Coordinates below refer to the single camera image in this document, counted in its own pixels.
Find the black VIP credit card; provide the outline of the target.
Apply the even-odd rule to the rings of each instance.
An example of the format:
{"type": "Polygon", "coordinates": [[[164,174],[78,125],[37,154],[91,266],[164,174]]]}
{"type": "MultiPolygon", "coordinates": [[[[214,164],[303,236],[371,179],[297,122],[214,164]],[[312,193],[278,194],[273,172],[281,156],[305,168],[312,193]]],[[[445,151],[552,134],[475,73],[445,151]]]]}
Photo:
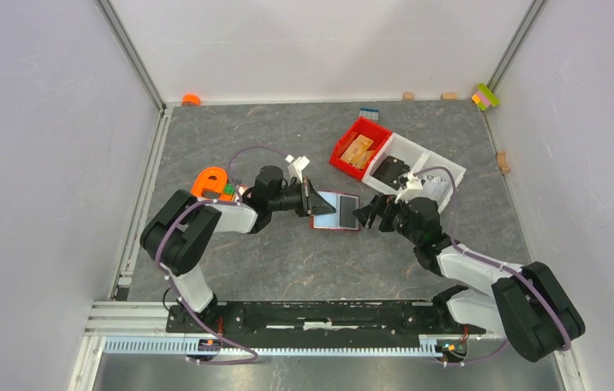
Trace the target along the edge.
{"type": "Polygon", "coordinates": [[[359,197],[342,194],[339,196],[339,226],[344,230],[359,231],[360,222],[354,212],[359,207],[359,197]]]}

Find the red leather card holder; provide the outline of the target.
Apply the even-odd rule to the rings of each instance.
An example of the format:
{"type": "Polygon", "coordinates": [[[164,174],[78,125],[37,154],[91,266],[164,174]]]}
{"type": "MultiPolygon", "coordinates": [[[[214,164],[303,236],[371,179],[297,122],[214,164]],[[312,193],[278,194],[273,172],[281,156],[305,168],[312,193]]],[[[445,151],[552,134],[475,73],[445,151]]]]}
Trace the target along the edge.
{"type": "Polygon", "coordinates": [[[360,231],[362,229],[361,223],[353,214],[360,207],[358,195],[335,191],[318,191],[318,194],[335,208],[335,212],[311,217],[310,227],[312,229],[324,231],[360,231]]]}

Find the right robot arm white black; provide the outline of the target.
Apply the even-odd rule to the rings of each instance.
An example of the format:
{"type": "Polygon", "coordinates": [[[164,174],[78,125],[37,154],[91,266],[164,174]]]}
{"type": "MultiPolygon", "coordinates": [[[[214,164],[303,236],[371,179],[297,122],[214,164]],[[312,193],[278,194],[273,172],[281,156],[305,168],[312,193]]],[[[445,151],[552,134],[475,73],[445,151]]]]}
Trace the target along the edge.
{"type": "Polygon", "coordinates": [[[438,330],[483,328],[530,362],[570,349],[585,334],[585,321],[549,266],[539,261],[522,266],[472,251],[444,231],[436,201],[377,195],[353,215],[367,228],[378,218],[380,232],[396,232],[414,245],[425,270],[461,283],[434,299],[438,330]]]}

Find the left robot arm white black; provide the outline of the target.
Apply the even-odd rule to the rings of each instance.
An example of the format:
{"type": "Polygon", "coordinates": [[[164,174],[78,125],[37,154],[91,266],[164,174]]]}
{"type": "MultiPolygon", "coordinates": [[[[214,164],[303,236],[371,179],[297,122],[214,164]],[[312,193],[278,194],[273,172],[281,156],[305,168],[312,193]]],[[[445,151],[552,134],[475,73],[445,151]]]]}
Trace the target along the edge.
{"type": "Polygon", "coordinates": [[[143,229],[139,244],[169,282],[187,309],[186,320],[198,332],[217,323],[215,299],[199,266],[208,242],[216,233],[256,234],[274,212],[313,217],[336,212],[318,194],[309,178],[289,182],[277,166],[261,168],[252,187],[239,201],[202,200],[178,190],[143,229]]]}

